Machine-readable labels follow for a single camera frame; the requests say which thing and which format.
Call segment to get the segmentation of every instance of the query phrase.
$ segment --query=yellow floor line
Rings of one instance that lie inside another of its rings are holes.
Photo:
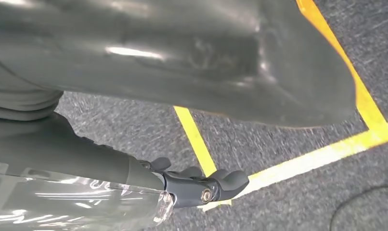
[[[386,126],[387,122],[378,109],[373,98],[371,98],[370,93],[365,87],[364,83],[360,79],[357,71],[354,69],[353,64],[350,59],[347,57],[337,38],[333,34],[326,20],[320,13],[316,4],[313,0],[297,0],[302,14],[329,40],[329,42],[334,46],[338,51],[341,57],[346,62],[349,67],[354,80],[356,82],[356,91],[357,91],[357,109],[362,116],[364,122],[366,123],[369,129],[377,128],[379,126]]]
[[[386,127],[365,131],[249,176],[249,185],[234,199],[387,142]],[[207,211],[218,205],[210,203],[200,208]]]
[[[177,117],[179,118],[185,133],[187,134],[187,138],[193,147],[194,153],[197,156],[198,162],[200,162],[200,166],[203,169],[204,174],[206,176],[211,175],[217,171],[217,168],[215,167],[214,161],[212,160],[207,146],[201,137],[200,131],[197,128],[197,124],[195,124],[190,110],[177,106],[174,107],[174,110],[177,113]],[[231,200],[228,200],[224,202],[218,202],[217,205],[232,205],[232,203]]]

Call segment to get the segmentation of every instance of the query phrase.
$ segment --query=metal bolt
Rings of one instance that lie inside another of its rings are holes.
[[[201,201],[204,204],[207,204],[211,200],[211,196],[212,196],[211,190],[210,189],[204,189],[203,193],[201,194]]]

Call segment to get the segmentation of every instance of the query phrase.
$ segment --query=plastic wrap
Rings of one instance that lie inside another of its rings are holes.
[[[15,176],[8,167],[0,163],[0,231],[128,231],[172,212],[165,191],[30,168]]]

